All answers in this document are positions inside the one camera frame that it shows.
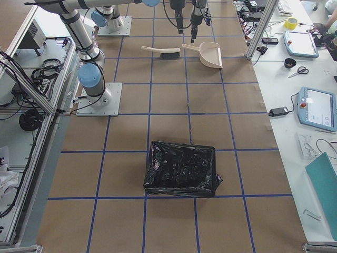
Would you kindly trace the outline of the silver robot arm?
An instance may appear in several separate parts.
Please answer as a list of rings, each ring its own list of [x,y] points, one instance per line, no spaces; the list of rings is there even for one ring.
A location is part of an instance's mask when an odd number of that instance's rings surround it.
[[[103,74],[105,56],[89,37],[83,22],[80,20],[79,9],[95,8],[92,19],[103,22],[119,18],[119,12],[114,8],[122,4],[144,4],[156,6],[160,1],[32,1],[25,5],[35,5],[45,11],[59,15],[69,34],[76,44],[78,56],[83,62],[77,73],[78,80],[86,92],[89,105],[105,105],[112,95],[108,91]]]

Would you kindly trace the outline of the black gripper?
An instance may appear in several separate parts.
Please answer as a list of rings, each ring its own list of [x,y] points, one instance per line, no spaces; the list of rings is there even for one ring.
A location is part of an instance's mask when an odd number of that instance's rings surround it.
[[[192,1],[193,4],[193,10],[191,14],[191,43],[194,43],[197,33],[198,33],[198,26],[205,21],[206,24],[208,24],[208,21],[206,19],[206,5],[207,0],[197,0]]]
[[[184,0],[170,0],[170,8],[175,11],[176,26],[179,34],[183,33],[183,14]]]

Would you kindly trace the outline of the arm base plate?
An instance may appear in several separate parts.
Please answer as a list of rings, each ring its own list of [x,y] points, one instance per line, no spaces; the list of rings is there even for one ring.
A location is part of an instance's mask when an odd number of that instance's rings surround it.
[[[77,116],[118,116],[120,108],[120,99],[122,93],[122,83],[105,83],[105,92],[98,102],[99,98],[87,96],[86,91],[82,89],[81,96],[85,99],[79,101]]]
[[[132,18],[130,16],[119,16],[111,19],[104,27],[98,30],[98,36],[103,37],[120,37],[129,36],[131,32]]]

